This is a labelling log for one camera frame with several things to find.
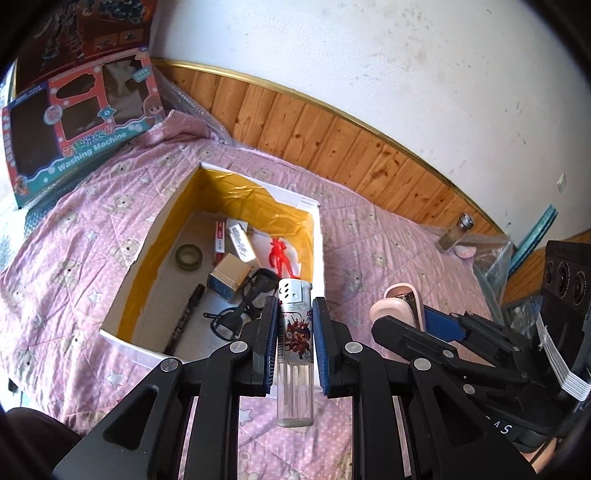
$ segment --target clear plastic lighter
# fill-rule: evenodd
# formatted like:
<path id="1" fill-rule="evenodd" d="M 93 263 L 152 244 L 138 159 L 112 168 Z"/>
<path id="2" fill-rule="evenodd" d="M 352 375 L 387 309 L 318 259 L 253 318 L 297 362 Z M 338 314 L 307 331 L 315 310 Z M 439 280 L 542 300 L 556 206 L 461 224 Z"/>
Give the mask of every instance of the clear plastic lighter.
<path id="1" fill-rule="evenodd" d="M 277 423 L 306 427 L 314 423 L 314 345 L 312 284 L 295 278 L 279 281 L 277 337 Z"/>

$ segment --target white cable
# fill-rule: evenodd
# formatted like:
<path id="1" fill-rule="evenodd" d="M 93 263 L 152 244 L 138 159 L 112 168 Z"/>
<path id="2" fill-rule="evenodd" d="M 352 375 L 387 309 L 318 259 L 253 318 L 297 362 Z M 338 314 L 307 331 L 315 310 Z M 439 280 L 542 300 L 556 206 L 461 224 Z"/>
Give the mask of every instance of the white cable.
<path id="1" fill-rule="evenodd" d="M 538 314 L 538 319 L 535 321 L 535 327 L 540 336 L 540 345 L 544 348 L 544 352 L 546 352 L 548 362 L 550 362 L 550 366 L 554 370 L 554 374 L 561 388 L 579 401 L 586 400 L 591 392 L 591 384 L 588 384 L 569 370 L 564 358 L 560 355 L 552 337 L 548 333 L 548 329 L 544 325 L 540 314 Z"/>

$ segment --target roll of tape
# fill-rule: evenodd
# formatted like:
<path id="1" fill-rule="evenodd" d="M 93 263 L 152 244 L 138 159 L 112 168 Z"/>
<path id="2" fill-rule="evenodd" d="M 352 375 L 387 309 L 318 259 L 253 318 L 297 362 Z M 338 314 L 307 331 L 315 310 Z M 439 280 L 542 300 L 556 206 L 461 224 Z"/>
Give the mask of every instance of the roll of tape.
<path id="1" fill-rule="evenodd" d="M 197 270 L 203 262 L 203 252 L 197 245 L 186 244 L 177 248 L 174 258 L 182 270 Z"/>

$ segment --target wall outlet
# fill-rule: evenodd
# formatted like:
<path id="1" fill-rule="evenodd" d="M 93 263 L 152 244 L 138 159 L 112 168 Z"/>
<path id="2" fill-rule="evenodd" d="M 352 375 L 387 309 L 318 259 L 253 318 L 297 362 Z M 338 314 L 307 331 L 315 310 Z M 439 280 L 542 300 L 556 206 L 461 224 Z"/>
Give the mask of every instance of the wall outlet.
<path id="1" fill-rule="evenodd" d="M 556 185 L 558 185 L 558 192 L 562 193 L 566 188 L 566 175 L 564 173 L 560 176 Z"/>

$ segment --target white wall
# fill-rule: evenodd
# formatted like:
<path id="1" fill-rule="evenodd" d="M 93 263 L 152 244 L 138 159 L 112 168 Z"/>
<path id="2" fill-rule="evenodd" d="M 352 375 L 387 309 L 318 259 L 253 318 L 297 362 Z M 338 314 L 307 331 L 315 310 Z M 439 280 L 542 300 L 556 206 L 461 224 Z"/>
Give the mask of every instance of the white wall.
<path id="1" fill-rule="evenodd" d="M 519 0 L 166 0 L 152 53 L 272 80 L 381 130 L 519 242 L 591 228 L 591 90 Z M 567 186 L 558 193 L 564 172 Z"/>

